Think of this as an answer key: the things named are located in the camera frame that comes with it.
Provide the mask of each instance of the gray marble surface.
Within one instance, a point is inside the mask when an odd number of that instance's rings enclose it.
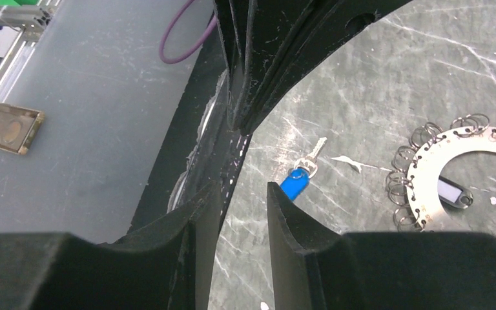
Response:
[[[496,125],[496,0],[415,0],[299,82],[254,134],[218,242],[209,309],[274,309],[265,195],[322,136],[320,170],[296,204],[338,232],[390,231],[387,172],[417,126],[481,112]],[[358,173],[332,160],[363,163]],[[450,213],[496,235],[496,156],[451,161],[475,203]]]

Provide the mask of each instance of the metal bracket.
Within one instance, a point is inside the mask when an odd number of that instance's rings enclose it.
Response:
[[[0,26],[21,28],[25,31],[30,41],[39,41],[41,34],[47,28],[54,8],[24,5],[24,6],[0,6]]]
[[[61,0],[40,0],[38,5],[0,6],[0,26],[19,27],[12,46],[0,64],[0,149],[26,154],[45,114],[7,105],[6,98],[31,57],[35,44],[52,20]]]

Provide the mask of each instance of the black curved plastic part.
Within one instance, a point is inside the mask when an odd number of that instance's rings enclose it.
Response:
[[[242,134],[254,132],[280,99],[331,53],[367,25],[410,0],[217,0],[218,15],[248,3],[246,42],[234,24],[220,24],[223,41],[237,34],[246,57],[228,58],[230,68],[229,124]]]
[[[486,234],[342,236],[267,186],[277,310],[496,309],[496,239]]]
[[[242,61],[246,58],[246,30],[248,27],[249,2],[250,1],[238,1],[229,3],[238,54]]]
[[[221,185],[221,221],[224,221],[250,143],[250,135],[241,136],[239,130],[230,130],[227,124],[227,84],[219,88],[225,71],[222,42],[215,31],[199,53],[129,232],[166,214],[178,176],[185,172],[186,158],[192,158],[192,166],[185,177],[178,205],[215,181]],[[212,101],[212,113],[204,134],[199,137],[201,119]]]
[[[233,67],[231,61],[236,57],[237,47],[233,27],[233,15],[229,7],[229,0],[214,0],[214,13],[218,18],[218,30],[220,32],[223,54],[227,64],[227,70],[231,72],[231,68]]]
[[[206,309],[220,186],[113,244],[0,234],[0,309]]]

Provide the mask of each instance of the metal ring plate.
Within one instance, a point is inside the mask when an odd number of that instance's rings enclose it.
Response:
[[[313,163],[311,160],[305,159],[305,158],[300,158],[299,160],[296,160],[294,163],[294,169],[304,169],[309,173],[309,179],[312,179],[313,176],[315,176],[316,172],[318,171],[318,166]]]
[[[421,148],[415,154],[420,157],[417,168],[412,163],[408,168],[408,178],[413,176],[413,188],[406,188],[411,212],[420,216],[417,223],[424,227],[425,231],[469,231],[469,227],[462,227],[454,222],[446,213],[438,197],[437,182],[442,169],[453,158],[469,152],[491,152],[496,153],[496,139],[493,138],[493,130],[496,127],[488,127],[482,134],[462,138],[454,134],[454,131],[462,132],[465,128],[458,127],[443,132],[440,136],[444,139],[433,144],[428,150]]]

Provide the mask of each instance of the green object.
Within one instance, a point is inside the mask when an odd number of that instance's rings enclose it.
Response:
[[[37,5],[39,0],[15,0],[20,5]]]
[[[37,5],[39,0],[0,0],[0,6],[21,6],[21,5]]]
[[[20,6],[20,4],[14,0],[0,0],[0,6],[5,6],[5,5]]]

